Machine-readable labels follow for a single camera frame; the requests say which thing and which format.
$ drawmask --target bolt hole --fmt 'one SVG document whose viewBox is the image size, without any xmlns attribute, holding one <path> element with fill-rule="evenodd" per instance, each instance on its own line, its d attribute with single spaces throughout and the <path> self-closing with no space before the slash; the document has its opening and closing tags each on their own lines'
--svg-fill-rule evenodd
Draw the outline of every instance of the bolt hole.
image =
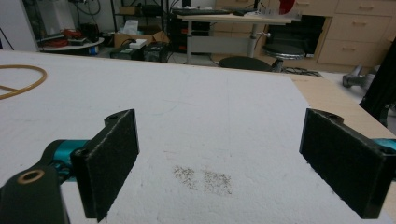
<svg viewBox="0 0 396 224">
<path fill-rule="evenodd" d="M 29 171 L 27 173 L 24 173 L 23 175 L 20 175 L 20 177 L 18 177 L 17 182 L 20 184 L 30 184 L 40 179 L 43 175 L 44 175 L 43 170 Z"/>
<path fill-rule="evenodd" d="M 391 148 L 381 147 L 379 150 L 384 154 L 395 154 L 395 150 Z"/>
<path fill-rule="evenodd" d="M 75 152 L 75 154 L 78 155 L 78 156 L 86 156 L 86 155 L 89 154 L 89 151 L 87 149 L 85 149 L 85 148 L 84 149 L 78 149 Z"/>
<path fill-rule="evenodd" d="M 334 114 L 329 114 L 327 117 L 328 117 L 329 119 L 339 119 L 339 118 L 340 118 L 339 116 L 334 115 Z"/>
<path fill-rule="evenodd" d="M 117 119 L 119 116 L 116 116 L 116 115 L 112 115 L 112 116 L 110 116 L 110 117 L 108 117 L 109 119 Z"/>
</svg>

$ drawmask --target white foam surface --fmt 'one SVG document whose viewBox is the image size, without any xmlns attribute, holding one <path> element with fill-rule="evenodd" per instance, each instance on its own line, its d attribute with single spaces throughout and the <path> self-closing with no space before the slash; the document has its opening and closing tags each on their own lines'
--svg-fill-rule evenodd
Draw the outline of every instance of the white foam surface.
<svg viewBox="0 0 396 224">
<path fill-rule="evenodd" d="M 1 185 L 51 141 L 91 139 L 134 108 L 140 154 L 105 223 L 392 223 L 361 220 L 300 155 L 309 105 L 287 77 L 0 52 L 7 63 L 49 77 L 0 102 Z M 72 223 L 94 223 L 76 184 L 62 189 Z"/>
</svg>

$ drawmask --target drawer cabinet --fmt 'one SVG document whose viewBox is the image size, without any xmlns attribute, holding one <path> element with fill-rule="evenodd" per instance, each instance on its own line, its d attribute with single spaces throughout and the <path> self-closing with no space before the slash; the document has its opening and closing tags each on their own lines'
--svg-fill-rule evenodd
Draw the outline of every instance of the drawer cabinet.
<svg viewBox="0 0 396 224">
<path fill-rule="evenodd" d="M 335 15 L 332 19 L 327 38 L 378 42 L 387 30 L 391 17 Z"/>
<path fill-rule="evenodd" d="M 318 63 L 381 64 L 395 8 L 394 0 L 339 0 Z"/>
<path fill-rule="evenodd" d="M 396 14 L 395 1 L 340 0 L 336 13 L 393 16 Z"/>
<path fill-rule="evenodd" d="M 372 60 L 376 51 L 376 43 L 363 43 L 354 41 L 326 40 L 318 63 L 335 63 L 342 65 L 374 66 Z"/>
<path fill-rule="evenodd" d="M 296 0 L 293 9 L 300 10 L 303 15 L 332 16 L 338 0 Z M 279 1 L 271 0 L 270 8 L 279 8 Z"/>
</svg>

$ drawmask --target desk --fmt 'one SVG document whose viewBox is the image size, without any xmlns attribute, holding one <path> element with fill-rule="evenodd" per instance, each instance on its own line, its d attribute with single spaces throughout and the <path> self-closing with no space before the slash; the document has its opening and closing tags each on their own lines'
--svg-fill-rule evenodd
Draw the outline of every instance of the desk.
<svg viewBox="0 0 396 224">
<path fill-rule="evenodd" d="M 134 108 L 140 154 L 107 223 L 392 223 L 396 214 L 392 185 L 389 215 L 361 220 L 298 152 L 308 106 L 368 137 L 394 137 L 323 78 L 0 51 L 10 63 L 49 76 L 0 102 L 1 184 L 51 141 L 91 139 L 103 118 Z M 6 73 L 0 83 L 21 81 Z M 92 223 L 77 185 L 62 190 L 72 223 Z"/>
<path fill-rule="evenodd" d="M 213 53 L 246 53 L 253 57 L 256 44 L 257 25 L 273 24 L 283 25 L 291 23 L 291 19 L 264 18 L 260 16 L 235 16 L 235 15 L 199 15 L 199 16 L 177 16 L 188 23 L 187 32 L 187 64 L 191 63 L 193 52 Z M 218 36 L 192 36 L 192 22 L 237 22 L 252 24 L 250 38 L 230 38 Z"/>
</svg>

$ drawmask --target black chair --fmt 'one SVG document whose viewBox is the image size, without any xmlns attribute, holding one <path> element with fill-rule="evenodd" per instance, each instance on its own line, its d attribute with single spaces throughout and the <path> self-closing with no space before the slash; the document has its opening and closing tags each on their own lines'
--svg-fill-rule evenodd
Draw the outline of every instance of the black chair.
<svg viewBox="0 0 396 224">
<path fill-rule="evenodd" d="M 219 67 L 244 69 L 253 71 L 271 72 L 272 67 L 268 63 L 246 56 L 233 56 L 219 61 Z"/>
<path fill-rule="evenodd" d="M 270 57 L 276 58 L 272 64 L 273 72 L 282 72 L 283 60 L 301 60 L 305 57 L 302 49 L 294 46 L 282 44 L 266 44 L 262 47 L 264 53 Z"/>
<path fill-rule="evenodd" d="M 264 53 L 276 58 L 276 61 L 269 65 L 261 60 L 246 56 L 234 56 L 219 61 L 219 67 L 245 69 L 265 72 L 282 72 L 283 60 L 303 59 L 305 52 L 302 49 L 288 45 L 267 44 L 263 47 Z"/>
</svg>

